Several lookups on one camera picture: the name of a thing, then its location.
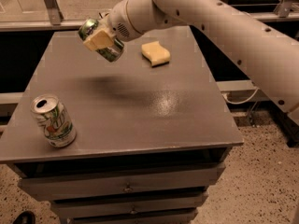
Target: soda can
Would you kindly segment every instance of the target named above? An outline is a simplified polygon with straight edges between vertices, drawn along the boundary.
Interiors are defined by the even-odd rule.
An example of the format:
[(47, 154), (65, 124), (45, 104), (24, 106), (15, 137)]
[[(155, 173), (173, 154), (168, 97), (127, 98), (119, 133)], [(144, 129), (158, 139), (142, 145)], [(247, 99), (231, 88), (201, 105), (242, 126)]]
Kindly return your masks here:
[(43, 94), (31, 103), (31, 112), (37, 125), (53, 147), (65, 147), (76, 137), (66, 108), (54, 94)]
[[(101, 23), (101, 20), (97, 19), (87, 19), (85, 23), (79, 28), (78, 34), (81, 40), (85, 41), (86, 38), (93, 33), (100, 25), (104, 25)], [(123, 53), (124, 45), (117, 38), (114, 38), (113, 46), (105, 49), (98, 49), (97, 52), (103, 56), (109, 62), (116, 62)]]

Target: terrazzo floor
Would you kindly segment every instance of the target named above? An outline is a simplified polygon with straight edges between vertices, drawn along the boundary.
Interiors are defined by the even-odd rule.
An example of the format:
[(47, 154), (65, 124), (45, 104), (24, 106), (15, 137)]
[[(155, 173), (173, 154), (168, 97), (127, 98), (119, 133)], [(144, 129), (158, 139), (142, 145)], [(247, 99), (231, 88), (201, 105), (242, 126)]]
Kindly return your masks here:
[[(245, 144), (225, 160), (226, 169), (198, 208), (193, 224), (299, 223), (299, 148), (286, 137), (268, 111), (256, 113), (257, 128), (245, 113), (234, 112)], [(10, 224), (24, 210), (36, 224), (59, 224), (48, 202), (37, 202), (17, 187), (19, 178), (0, 165), (0, 223)]]

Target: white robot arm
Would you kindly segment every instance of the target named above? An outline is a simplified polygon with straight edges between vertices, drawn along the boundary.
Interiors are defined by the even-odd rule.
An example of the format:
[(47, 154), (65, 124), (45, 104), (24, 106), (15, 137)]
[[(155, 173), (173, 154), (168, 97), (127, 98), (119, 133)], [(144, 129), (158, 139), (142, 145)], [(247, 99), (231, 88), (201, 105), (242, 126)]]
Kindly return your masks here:
[(107, 18), (123, 41), (182, 23), (201, 30), (299, 124), (299, 43), (294, 39), (221, 0), (123, 0)]

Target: cable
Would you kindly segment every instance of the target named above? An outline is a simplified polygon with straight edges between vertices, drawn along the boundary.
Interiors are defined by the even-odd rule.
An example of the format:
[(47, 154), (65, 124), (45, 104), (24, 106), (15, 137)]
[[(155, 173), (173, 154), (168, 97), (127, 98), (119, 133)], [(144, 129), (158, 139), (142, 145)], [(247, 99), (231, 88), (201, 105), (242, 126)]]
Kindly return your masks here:
[(224, 100), (225, 100), (228, 104), (231, 104), (231, 105), (242, 105), (242, 104), (244, 104), (244, 103), (250, 101), (250, 100), (254, 97), (254, 95), (256, 95), (256, 93), (258, 92), (258, 90), (259, 90), (259, 88), (256, 88), (255, 91), (253, 92), (253, 94), (252, 94), (248, 99), (246, 99), (245, 101), (240, 101), (240, 102), (233, 102), (233, 101), (230, 101), (230, 100), (227, 98), (227, 95), (228, 95), (229, 93), (224, 93), (222, 96), (223, 96)]

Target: black shoe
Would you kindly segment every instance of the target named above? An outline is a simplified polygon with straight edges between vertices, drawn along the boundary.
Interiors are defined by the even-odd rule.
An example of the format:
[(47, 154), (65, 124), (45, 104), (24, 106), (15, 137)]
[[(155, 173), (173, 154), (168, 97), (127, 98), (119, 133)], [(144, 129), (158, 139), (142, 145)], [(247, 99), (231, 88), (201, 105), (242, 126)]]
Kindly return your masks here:
[(23, 212), (19, 214), (13, 224), (36, 224), (36, 216), (30, 211)]

